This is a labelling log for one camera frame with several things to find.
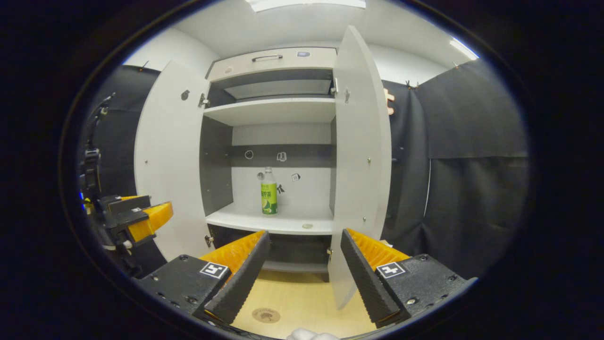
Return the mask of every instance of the wooden floor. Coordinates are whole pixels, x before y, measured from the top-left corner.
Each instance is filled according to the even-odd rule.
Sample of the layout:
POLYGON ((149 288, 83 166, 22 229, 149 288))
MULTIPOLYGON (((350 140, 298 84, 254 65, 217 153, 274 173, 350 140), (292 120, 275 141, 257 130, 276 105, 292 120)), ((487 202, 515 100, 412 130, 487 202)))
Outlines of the wooden floor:
POLYGON ((285 339, 296 328, 331 333, 339 338, 375 330, 357 291, 337 310, 331 284, 318 274, 262 271, 254 283, 233 326, 260 335, 285 339), (258 308, 276 310, 281 319, 267 324, 252 317, 258 308))

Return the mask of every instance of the black fabric backdrop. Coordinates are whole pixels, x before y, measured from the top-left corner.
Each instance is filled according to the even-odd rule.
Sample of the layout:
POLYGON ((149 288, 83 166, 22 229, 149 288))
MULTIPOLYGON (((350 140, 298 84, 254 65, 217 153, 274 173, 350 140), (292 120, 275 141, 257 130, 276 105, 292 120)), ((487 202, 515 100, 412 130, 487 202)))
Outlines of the black fabric backdrop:
MULTIPOLYGON (((115 92, 107 116, 97 125, 94 143, 101 151, 99 177, 103 196, 137 195, 134 181, 134 141, 138 119, 147 95, 159 71, 122 65, 98 89, 86 113, 104 98, 115 92)), ((141 266, 140 276, 145 276, 166 263, 153 240, 131 249, 132 256, 141 266)), ((122 266, 114 252, 107 251, 116 265, 122 266)))
POLYGON ((480 59, 418 88, 383 83, 396 98, 391 133, 400 163, 382 239, 409 255, 428 253, 464 278, 484 275, 517 230, 529 185, 518 108, 480 59))

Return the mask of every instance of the white glove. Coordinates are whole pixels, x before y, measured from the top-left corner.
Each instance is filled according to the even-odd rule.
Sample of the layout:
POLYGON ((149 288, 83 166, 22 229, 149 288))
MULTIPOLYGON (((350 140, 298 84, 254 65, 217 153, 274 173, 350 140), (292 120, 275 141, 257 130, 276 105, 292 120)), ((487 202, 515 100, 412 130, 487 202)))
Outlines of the white glove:
POLYGON ((298 328, 288 335, 286 340, 340 340, 340 338, 329 333, 317 334, 308 329, 298 328))

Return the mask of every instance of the white cabinet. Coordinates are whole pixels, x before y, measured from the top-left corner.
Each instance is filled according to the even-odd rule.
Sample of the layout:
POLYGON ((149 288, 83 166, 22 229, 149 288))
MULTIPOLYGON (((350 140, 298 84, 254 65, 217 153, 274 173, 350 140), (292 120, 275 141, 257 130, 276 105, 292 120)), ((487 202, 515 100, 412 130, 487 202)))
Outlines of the white cabinet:
MULTIPOLYGON (((337 54, 332 48, 260 51, 215 62, 208 74, 209 81, 195 79, 191 74, 173 62, 165 68, 147 98, 137 132, 137 191, 151 195, 154 203, 171 200, 174 205, 175 215, 170 225, 158 231, 156 242, 159 249, 164 255, 202 255, 211 250, 204 240, 208 234, 207 223, 246 232, 266 229, 279 238, 307 235, 329 242, 331 235, 332 256, 327 269, 336 303, 343 307, 356 286, 340 251, 342 230, 350 227, 379 238, 390 187, 391 143, 387 106, 378 70, 361 35, 354 27, 348 27, 337 54), (299 56, 301 51, 310 55, 299 56), (283 57, 263 58, 274 54, 283 57), (295 78, 293 80, 327 82, 337 87, 337 92, 330 94, 328 91, 322 96, 297 93, 270 99, 231 99, 230 103, 213 103, 207 109, 198 106, 201 93, 208 95, 210 82, 210 92, 220 84, 218 88, 221 90, 249 86, 250 93, 253 93, 255 83, 280 81, 280 76, 275 76, 275 73, 282 71, 288 72, 295 78), (185 90, 189 90, 187 100, 181 99, 185 90), (335 129, 331 129, 334 118, 335 129), (200 145, 201 137, 210 138, 209 133, 203 134, 202 119, 209 119, 213 126, 222 124, 220 126, 231 129, 227 131, 233 133, 231 143, 221 147, 215 155, 206 153, 206 144, 200 145), (273 130, 277 131, 275 136, 271 136, 273 130), (330 136, 324 136, 320 142, 312 142, 313 131, 323 131, 330 136), (255 138, 254 133, 265 135, 255 138), (259 142, 246 143, 243 140, 259 142), (296 144, 294 140, 304 140, 304 143, 296 144), (324 151, 331 148, 329 143, 337 147, 335 164, 330 161, 335 172, 325 163, 314 168, 300 163, 312 163, 315 155, 325 154, 324 151), (258 152, 273 152, 271 148, 281 148, 279 145, 292 148, 294 154, 288 154, 290 163, 284 164, 294 166, 288 168, 289 165, 280 164, 281 167, 274 168, 277 181, 283 183, 287 196, 279 205, 279 213, 267 218, 261 213, 260 185, 255 178, 264 165, 258 162, 246 163, 243 167, 233 164, 246 162, 243 153, 248 153, 248 147, 257 148, 258 152), (224 151, 227 149, 237 154, 224 151), (303 157, 295 159, 296 152, 303 157), (221 174, 222 178, 227 178, 227 183, 213 183, 211 191, 222 195, 220 201, 223 203, 204 212, 204 200, 205 203, 214 201, 207 199, 213 193, 209 189, 206 192, 206 183, 200 180, 200 169, 206 164, 199 163, 206 163, 206 159, 207 162, 216 160, 221 164, 221 168, 214 167, 207 173, 221 174), (229 162, 231 177, 224 176, 229 170, 229 162), (300 181, 293 181, 294 172, 300 181), (224 200, 224 193, 232 194, 232 199, 227 197, 229 199, 224 200), (312 224, 312 227, 306 229, 303 227, 305 224, 312 224)), ((209 124, 204 123, 204 126, 207 129, 209 124)), ((209 143, 217 139, 211 137, 209 143)), ((326 250, 321 249, 320 252, 326 254, 326 250)), ((280 267, 273 261, 271 266, 280 267)))

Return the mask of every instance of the bottle label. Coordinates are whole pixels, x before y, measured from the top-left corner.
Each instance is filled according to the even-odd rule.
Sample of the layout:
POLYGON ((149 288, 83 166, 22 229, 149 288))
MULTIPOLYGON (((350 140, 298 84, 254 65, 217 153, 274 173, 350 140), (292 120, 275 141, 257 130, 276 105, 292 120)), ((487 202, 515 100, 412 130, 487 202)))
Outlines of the bottle label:
POLYGON ((262 213, 273 215, 277 213, 277 184, 260 184, 260 193, 262 194, 262 213))

